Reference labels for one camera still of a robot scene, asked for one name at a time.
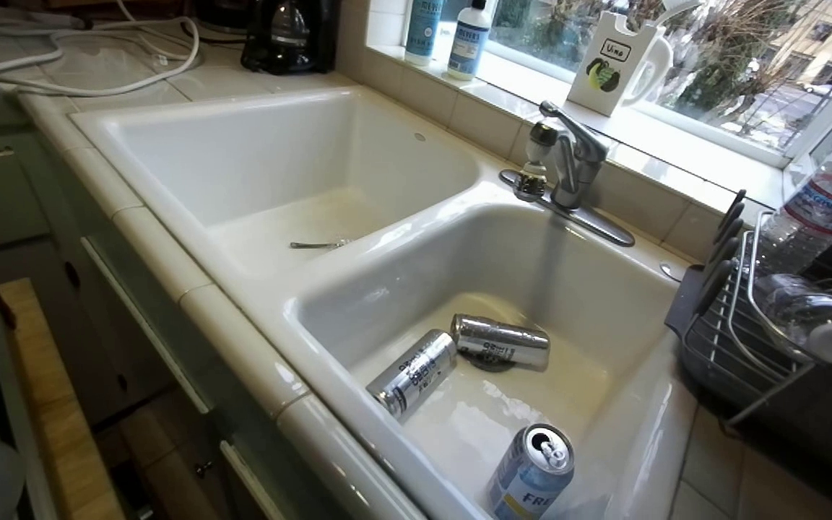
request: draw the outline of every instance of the double sink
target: double sink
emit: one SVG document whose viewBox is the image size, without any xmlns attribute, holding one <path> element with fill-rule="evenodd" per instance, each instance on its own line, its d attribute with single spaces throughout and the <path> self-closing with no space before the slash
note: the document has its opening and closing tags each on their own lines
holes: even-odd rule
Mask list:
<svg viewBox="0 0 832 520">
<path fill-rule="evenodd" d="M 516 199 L 503 161 L 365 87 L 76 121 L 432 518 L 484 513 L 531 421 L 579 457 L 549 518 L 667 513 L 690 399 L 664 330 L 676 284 L 651 246 L 617 248 Z M 549 368 L 461 359 L 396 421 L 368 383 L 453 316 L 543 330 Z"/>
</svg>

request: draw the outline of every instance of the cord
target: cord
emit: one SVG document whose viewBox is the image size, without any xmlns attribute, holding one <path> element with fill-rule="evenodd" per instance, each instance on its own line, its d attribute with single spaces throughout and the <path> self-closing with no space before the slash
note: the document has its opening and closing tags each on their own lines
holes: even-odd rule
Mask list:
<svg viewBox="0 0 832 520">
<path fill-rule="evenodd" d="M 201 30 L 191 17 L 172 17 L 172 19 L 136 19 L 126 0 L 115 0 L 123 15 L 128 17 L 126 22 L 101 22 L 91 32 L 78 32 L 78 30 L 42 30 L 42 27 L 0 27 L 0 35 L 13 35 L 13 38 L 42 38 L 46 35 L 50 41 L 50 53 L 42 53 L 42 54 L 26 54 L 26 58 L 19 58 L 19 60 L 0 60 L 0 84 L 13 84 L 13 87 L 22 87 L 22 90 L 33 90 L 33 92 L 58 92 L 58 96 L 76 96 L 76 97 L 104 97 L 104 96 L 126 96 L 126 92 L 136 92 L 136 90 L 146 90 L 152 84 L 160 84 L 166 79 L 173 79 L 185 69 L 191 69 L 201 58 Z M 162 27 L 162 22 L 179 22 L 179 27 L 188 27 L 191 32 L 191 45 L 188 53 L 172 53 L 166 50 L 162 44 L 179 44 L 176 38 L 172 35 L 162 35 L 157 32 L 153 27 Z M 42 64 L 52 64 L 52 60 L 61 60 L 63 58 L 63 45 L 61 41 L 74 41 L 74 38 L 123 38 L 123 41 L 130 41 L 130 30 L 140 30 L 141 35 L 136 38 L 140 45 L 146 45 L 149 53 L 157 53 L 162 60 L 183 60 L 179 66 L 173 69 L 166 69 L 166 71 L 157 71 L 157 76 L 149 76 L 141 80 L 134 80 L 134 84 L 123 84 L 123 87 L 104 87 L 104 90 L 81 90 L 81 87 L 66 87 L 66 84 L 52 84 L 52 80 L 23 80 L 23 79 L 7 79 L 7 71 L 13 69 L 26 69 L 26 66 L 42 66 Z"/>
</svg>

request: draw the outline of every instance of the sink basin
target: sink basin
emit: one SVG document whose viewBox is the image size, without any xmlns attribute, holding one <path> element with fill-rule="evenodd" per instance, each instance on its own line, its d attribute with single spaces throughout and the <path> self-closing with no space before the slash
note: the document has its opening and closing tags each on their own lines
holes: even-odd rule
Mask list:
<svg viewBox="0 0 832 520">
<path fill-rule="evenodd" d="M 310 265 L 258 316 L 279 316 L 271 333 L 283 352 L 316 368 L 306 370 L 313 388 L 371 443 L 406 438 L 375 443 L 396 470 L 427 460 L 442 482 L 484 508 L 513 435 L 549 421 L 579 450 L 576 482 L 549 518 L 617 520 L 654 518 L 651 508 L 664 518 L 670 502 L 651 498 L 667 486 L 670 499 L 679 480 L 687 421 L 667 418 L 687 396 L 673 378 L 676 339 L 664 330 L 673 291 L 637 252 L 503 197 L 384 240 L 368 262 Z M 365 388 L 427 330 L 448 330 L 458 313 L 549 333 L 549 368 L 487 372 L 461 359 L 412 418 L 394 421 Z"/>
<path fill-rule="evenodd" d="M 196 255 L 261 278 L 477 181 L 484 165 L 362 87 L 78 112 L 76 123 Z"/>
</svg>

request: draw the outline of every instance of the chrome faucet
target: chrome faucet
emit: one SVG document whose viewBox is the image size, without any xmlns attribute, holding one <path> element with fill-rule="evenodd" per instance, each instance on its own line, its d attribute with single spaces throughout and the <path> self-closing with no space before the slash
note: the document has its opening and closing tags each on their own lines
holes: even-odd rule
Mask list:
<svg viewBox="0 0 832 520">
<path fill-rule="evenodd" d="M 539 105 L 543 121 L 531 123 L 527 142 L 527 165 L 523 170 L 503 170 L 501 180 L 516 184 L 521 199 L 547 204 L 553 213 L 573 219 L 620 246 L 633 246 L 637 238 L 617 226 L 614 219 L 602 216 L 598 212 L 588 209 L 588 197 L 598 167 L 607 161 L 607 147 L 596 142 L 581 123 L 576 123 L 566 112 L 555 105 Z M 559 144 L 559 181 L 549 184 L 547 155 Z"/>
</svg>

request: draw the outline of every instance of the window sill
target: window sill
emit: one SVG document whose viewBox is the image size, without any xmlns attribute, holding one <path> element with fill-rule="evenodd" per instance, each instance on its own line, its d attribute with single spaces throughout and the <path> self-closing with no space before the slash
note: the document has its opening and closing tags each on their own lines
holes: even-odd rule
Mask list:
<svg viewBox="0 0 832 520">
<path fill-rule="evenodd" d="M 757 160 L 741 155 L 722 144 L 690 136 L 687 131 L 670 128 L 643 106 L 620 106 L 614 118 L 585 110 L 566 100 L 570 80 L 536 71 L 530 66 L 513 64 L 494 53 L 487 53 L 481 64 L 481 80 L 453 80 L 446 76 L 451 27 L 442 22 L 442 41 L 427 64 L 414 64 L 406 58 L 401 45 L 374 45 L 378 54 L 406 60 L 409 66 L 458 87 L 466 96 L 488 100 L 521 121 L 536 121 L 539 100 L 559 100 L 566 116 L 589 128 L 596 136 L 607 138 L 614 147 L 609 161 L 646 173 L 683 197 L 690 197 L 712 209 L 725 209 L 731 194 L 750 190 L 750 199 L 778 209 L 787 194 L 809 170 L 807 165 L 791 165 L 787 173 L 764 165 Z"/>
</svg>

